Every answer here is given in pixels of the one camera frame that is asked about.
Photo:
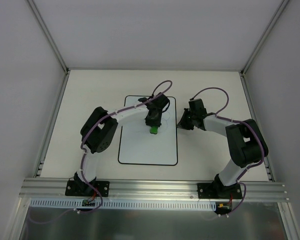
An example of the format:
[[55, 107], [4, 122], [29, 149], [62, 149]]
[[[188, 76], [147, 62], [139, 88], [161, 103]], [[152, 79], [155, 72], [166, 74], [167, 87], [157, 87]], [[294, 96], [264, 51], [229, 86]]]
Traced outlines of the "green whiteboard eraser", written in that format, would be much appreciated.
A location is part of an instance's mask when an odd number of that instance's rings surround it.
[[150, 131], [149, 131], [151, 134], [153, 135], [157, 135], [158, 134], [158, 127], [157, 126], [152, 126], [150, 128]]

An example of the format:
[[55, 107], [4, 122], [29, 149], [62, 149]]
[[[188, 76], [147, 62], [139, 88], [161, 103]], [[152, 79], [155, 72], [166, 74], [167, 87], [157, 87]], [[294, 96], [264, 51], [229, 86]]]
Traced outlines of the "small whiteboard black frame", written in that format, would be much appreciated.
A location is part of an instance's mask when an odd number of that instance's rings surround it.
[[150, 133], [145, 120], [122, 126], [118, 162], [126, 165], [175, 166], [178, 163], [176, 99], [169, 96], [170, 106], [162, 114], [157, 134]]

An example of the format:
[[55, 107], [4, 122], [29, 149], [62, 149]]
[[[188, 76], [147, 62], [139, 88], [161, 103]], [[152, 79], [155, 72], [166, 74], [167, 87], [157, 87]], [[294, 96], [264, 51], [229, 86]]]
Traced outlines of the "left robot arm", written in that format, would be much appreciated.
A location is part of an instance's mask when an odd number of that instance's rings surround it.
[[104, 152], [112, 143], [118, 128], [136, 120], [144, 120], [149, 132], [156, 135], [162, 125], [162, 115], [170, 107], [170, 100], [162, 92], [149, 97], [141, 97], [136, 104], [126, 106], [117, 111], [108, 112], [99, 106], [94, 109], [80, 130], [83, 156], [79, 170], [74, 174], [71, 189], [67, 189], [67, 196], [91, 196], [100, 191], [95, 173], [89, 170], [96, 168], [86, 160], [88, 153]]

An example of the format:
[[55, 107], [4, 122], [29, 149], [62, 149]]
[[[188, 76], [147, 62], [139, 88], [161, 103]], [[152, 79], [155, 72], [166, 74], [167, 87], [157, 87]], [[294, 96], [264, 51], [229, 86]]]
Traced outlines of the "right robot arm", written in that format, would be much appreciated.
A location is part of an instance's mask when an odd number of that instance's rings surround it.
[[231, 120], [208, 113], [203, 101], [190, 99], [189, 107], [184, 109], [179, 129], [213, 132], [226, 137], [230, 160], [211, 183], [198, 183], [199, 199], [242, 199], [239, 184], [243, 175], [251, 168], [262, 164], [269, 154], [268, 146], [253, 119]]

